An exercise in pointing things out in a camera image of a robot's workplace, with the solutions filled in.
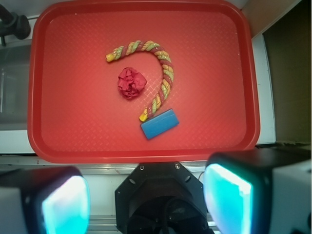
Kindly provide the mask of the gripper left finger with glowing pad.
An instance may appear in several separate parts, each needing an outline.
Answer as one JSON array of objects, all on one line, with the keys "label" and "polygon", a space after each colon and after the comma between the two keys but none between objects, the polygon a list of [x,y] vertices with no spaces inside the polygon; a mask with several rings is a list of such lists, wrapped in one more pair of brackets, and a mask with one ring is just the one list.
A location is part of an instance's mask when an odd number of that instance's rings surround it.
[{"label": "gripper left finger with glowing pad", "polygon": [[73,166],[0,175],[2,234],[84,234],[90,217],[86,179]]}]

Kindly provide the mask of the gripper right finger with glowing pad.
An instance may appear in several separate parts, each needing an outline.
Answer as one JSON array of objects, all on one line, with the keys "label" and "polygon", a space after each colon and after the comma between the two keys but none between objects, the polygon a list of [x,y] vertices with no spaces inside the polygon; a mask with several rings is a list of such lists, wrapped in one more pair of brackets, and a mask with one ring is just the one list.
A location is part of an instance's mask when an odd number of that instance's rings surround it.
[{"label": "gripper right finger with glowing pad", "polygon": [[309,234],[312,231],[312,153],[259,148],[215,153],[203,192],[223,234]]}]

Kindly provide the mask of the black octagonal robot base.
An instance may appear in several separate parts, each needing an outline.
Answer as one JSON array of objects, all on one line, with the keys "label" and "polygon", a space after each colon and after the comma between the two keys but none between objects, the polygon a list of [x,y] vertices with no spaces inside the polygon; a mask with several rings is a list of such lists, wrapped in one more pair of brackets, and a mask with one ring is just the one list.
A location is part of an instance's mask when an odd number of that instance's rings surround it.
[{"label": "black octagonal robot base", "polygon": [[203,184],[179,162],[141,163],[115,190],[123,234],[212,234]]}]

